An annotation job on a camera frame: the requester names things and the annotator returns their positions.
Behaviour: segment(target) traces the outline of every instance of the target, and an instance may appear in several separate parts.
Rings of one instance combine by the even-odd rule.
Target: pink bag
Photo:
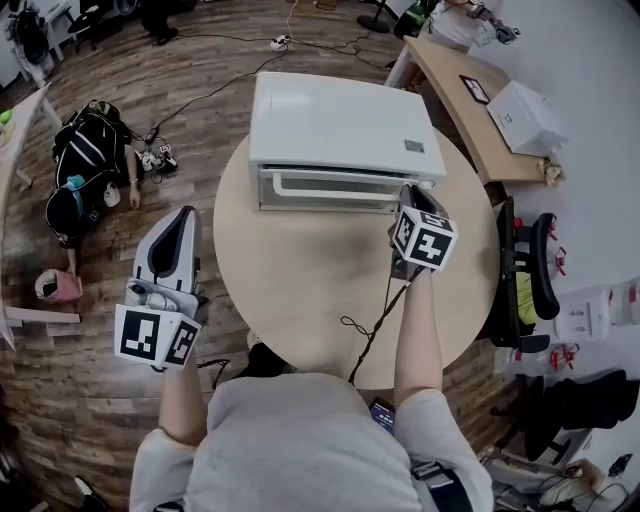
[[[47,302],[69,302],[82,297],[82,280],[63,272],[49,269],[36,280],[36,295]]]

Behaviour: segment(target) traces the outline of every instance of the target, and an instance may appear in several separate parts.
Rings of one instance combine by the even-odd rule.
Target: round wooden table
[[[447,177],[433,195],[458,225],[444,271],[434,274],[438,339],[445,366],[482,328],[499,271],[493,210],[464,156],[436,131]],[[391,249],[391,215],[256,211],[245,138],[224,171],[213,234],[222,279],[236,308],[276,354],[306,372],[348,378],[367,343],[348,315],[370,330],[382,313]],[[391,294],[401,286],[393,280]],[[360,389],[393,387],[403,302],[386,318],[358,370]]]

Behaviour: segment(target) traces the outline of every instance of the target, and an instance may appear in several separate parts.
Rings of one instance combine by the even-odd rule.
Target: power cable
[[[293,12],[293,8],[295,7],[295,5],[296,4],[293,5],[290,13]],[[362,48],[360,46],[356,45],[355,43],[357,43],[358,41],[363,40],[363,39],[368,39],[370,35],[371,35],[371,32],[367,33],[364,36],[360,36],[360,37],[357,37],[356,39],[348,41],[347,43],[344,43],[344,44],[341,44],[341,45],[337,45],[337,46],[325,46],[325,45],[319,45],[319,44],[315,44],[315,43],[309,43],[308,41],[303,41],[301,39],[296,39],[296,38],[293,38],[292,36],[290,36],[290,40],[293,41],[293,42],[296,42],[296,43],[298,43],[298,44],[300,44],[302,46],[308,46],[308,47],[311,47],[311,48],[320,48],[322,50],[330,50],[330,51],[334,51],[334,52],[340,53],[342,55],[349,55],[351,57],[355,57],[359,61],[361,61],[361,62],[363,62],[363,63],[365,63],[365,64],[367,64],[369,66],[372,66],[372,67],[374,67],[376,69],[387,69],[387,68],[389,68],[389,65],[375,64],[373,62],[370,62],[370,61],[360,57],[359,54],[362,51]],[[244,37],[239,37],[239,36],[231,36],[231,35],[228,35],[228,34],[179,34],[177,37],[178,38],[184,38],[184,39],[186,39],[186,38],[195,38],[195,37],[216,37],[216,38],[223,38],[223,39],[233,39],[235,41],[243,41],[243,42],[256,42],[256,41],[269,41],[269,42],[272,42],[273,41],[273,39],[265,38],[265,37],[244,38]],[[351,44],[354,45],[353,46],[353,50],[354,51],[353,52],[345,51],[345,48],[347,48]],[[235,81],[259,73],[262,70],[262,68],[264,68],[270,62],[273,62],[275,60],[278,60],[278,59],[281,59],[282,57],[284,57],[287,54],[287,52],[289,51],[289,48],[290,48],[289,45],[285,46],[285,49],[283,51],[281,51],[275,57],[272,57],[272,58],[267,59],[266,61],[264,61],[255,71],[252,71],[250,73],[245,73],[245,74],[242,74],[242,75],[238,75],[235,78],[229,80],[223,86],[211,91],[210,93],[205,94],[203,96],[199,96],[197,98],[193,98],[192,100],[188,101],[187,103],[182,105],[182,107],[180,107],[178,110],[176,110],[175,112],[169,114],[167,117],[162,119],[158,124],[156,124],[153,128],[151,128],[146,137],[143,138],[141,135],[135,133],[134,131],[131,131],[132,136],[136,140],[144,142],[145,146],[148,148],[153,143],[153,141],[156,139],[156,137],[158,137],[158,132],[160,131],[160,127],[165,122],[167,122],[168,120],[170,120],[170,119],[174,118],[175,116],[177,116],[180,112],[185,110],[187,107],[189,107],[190,105],[192,105],[196,101],[200,101],[200,100],[203,100],[203,99],[206,99],[206,98],[210,98],[214,94],[217,94],[218,92],[222,91],[223,89],[225,89],[226,87],[228,87],[229,85],[234,83]]]
[[[382,315],[380,316],[378,321],[373,326],[373,330],[371,332],[367,332],[367,330],[364,327],[362,327],[360,324],[356,323],[355,320],[353,318],[351,318],[350,316],[346,316],[345,315],[345,316],[340,318],[340,323],[342,323],[342,325],[352,325],[352,326],[354,326],[356,328],[356,330],[360,334],[362,334],[364,336],[367,336],[367,338],[369,338],[369,340],[367,341],[367,345],[365,346],[364,350],[362,351],[362,353],[358,357],[358,362],[354,366],[353,370],[351,370],[351,375],[349,375],[349,384],[351,384],[352,386],[355,386],[355,378],[356,378],[356,373],[358,371],[358,368],[360,368],[360,365],[363,363],[364,358],[367,357],[367,354],[369,353],[369,350],[371,350],[371,344],[373,343],[373,340],[376,338],[376,334],[378,334],[378,331],[380,330],[380,327],[382,327],[384,319],[387,316],[389,316],[391,311],[393,311],[393,308],[395,307],[395,305],[398,302],[398,300],[400,300],[400,297],[402,297],[404,292],[407,291],[409,286],[411,286],[411,283],[413,283],[415,278],[420,275],[420,273],[424,270],[424,268],[425,267],[418,267],[418,269],[413,273],[413,275],[409,278],[409,280],[402,286],[402,288],[400,288],[400,291],[398,293],[396,293],[396,295],[393,297],[393,299],[391,299],[391,302],[389,302],[389,304],[387,305],[387,300],[389,298],[389,288],[390,288],[390,285],[391,285],[391,275],[389,275],[389,282],[387,283],[387,296],[385,297],[385,301],[384,301],[385,302],[385,308],[384,308],[384,311],[382,312]]]
[[[620,503],[620,505],[618,505],[616,508],[614,508],[613,510],[609,511],[609,512],[618,512],[618,510],[620,510],[622,508],[622,506],[627,502],[627,500],[629,499],[629,491],[627,491],[627,488],[622,485],[621,483],[618,482],[614,482],[611,485],[608,485],[607,487],[605,487],[604,489],[602,489],[598,494],[596,494],[593,499],[591,500],[591,503],[589,503],[589,506],[587,507],[587,510],[585,510],[585,512],[589,512],[589,510],[591,510],[591,507],[593,506],[593,503],[600,497],[602,496],[606,491],[608,491],[609,489],[611,489],[612,487],[620,487],[624,493],[625,493],[625,498],[622,501],[622,503]]]
[[[213,391],[216,390],[216,388],[218,387],[218,381],[220,380],[220,377],[222,375],[222,372],[224,371],[224,369],[226,368],[226,366],[231,362],[230,359],[212,359],[210,361],[205,361],[204,363],[198,363],[198,369],[200,368],[206,368],[207,366],[212,366],[214,364],[220,365],[220,369],[218,370],[218,374],[216,375],[216,378],[213,380],[213,383],[211,384],[211,387],[213,389]],[[166,371],[166,368],[158,368],[156,366],[151,365],[151,369],[156,372],[156,373],[164,373]]]
[[[289,16],[287,16],[287,28],[289,29],[289,37],[293,40],[293,32],[291,32],[291,25],[289,25],[289,20],[291,19],[291,15],[293,14],[293,10],[296,8],[296,5],[298,5],[298,1],[296,0],[293,5],[291,6],[291,10],[289,11]]]

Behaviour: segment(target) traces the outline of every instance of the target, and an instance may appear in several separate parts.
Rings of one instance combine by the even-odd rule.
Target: wooden floor
[[[304,3],[291,20],[294,36],[322,45],[341,45],[365,35],[355,18],[373,12],[371,5],[359,2],[341,2],[333,12]],[[222,0],[200,3],[194,12],[174,17],[172,24],[184,35],[271,38],[286,32],[290,8],[283,0]],[[390,35],[372,34],[358,44],[363,58],[380,65],[395,59],[401,49]],[[93,98],[108,100],[129,126],[144,135],[187,100],[255,70],[274,55],[267,41],[213,37],[180,38],[153,47],[139,21],[133,20],[99,43],[95,52],[85,48],[75,55],[67,48],[65,61],[52,77],[49,99],[63,118]],[[300,45],[265,69],[375,83],[384,82],[388,74],[351,56]],[[9,418],[20,429],[22,463],[55,509],[80,504],[72,481],[76,474],[87,478],[114,509],[127,506],[136,449],[157,421],[161,376],[147,365],[113,355],[114,307],[131,275],[137,242],[158,219],[182,205],[198,208],[203,220],[200,277],[211,303],[209,323],[197,346],[198,359],[229,357],[226,376],[246,361],[248,328],[220,277],[212,222],[221,172],[249,129],[253,85],[253,78],[242,79],[162,126],[161,135],[174,149],[179,172],[159,185],[146,181],[137,212],[129,210],[124,196],[84,243],[85,294],[74,307],[62,308],[80,313],[82,323],[16,329],[17,352],[0,351],[0,384]],[[431,95],[426,100],[434,124],[464,149],[442,105],[426,91]],[[0,108],[10,107],[29,92],[24,84],[14,86],[0,95]],[[33,283],[39,273],[52,266],[64,268],[62,251],[44,220],[53,184],[52,135],[43,120],[31,129],[21,166],[33,178],[33,188],[21,190],[16,180],[9,201],[2,246],[6,304],[35,306]],[[487,343],[475,343],[447,369],[445,379],[454,414],[476,449],[494,440],[504,427],[488,415],[490,405],[503,403],[514,392],[492,376],[492,357]],[[201,371],[207,396],[213,374],[210,369]]]

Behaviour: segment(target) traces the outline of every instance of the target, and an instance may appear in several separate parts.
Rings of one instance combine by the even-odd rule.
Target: smartphone
[[[371,418],[390,434],[393,434],[393,424],[396,419],[396,411],[393,406],[382,398],[376,397],[369,407]]]

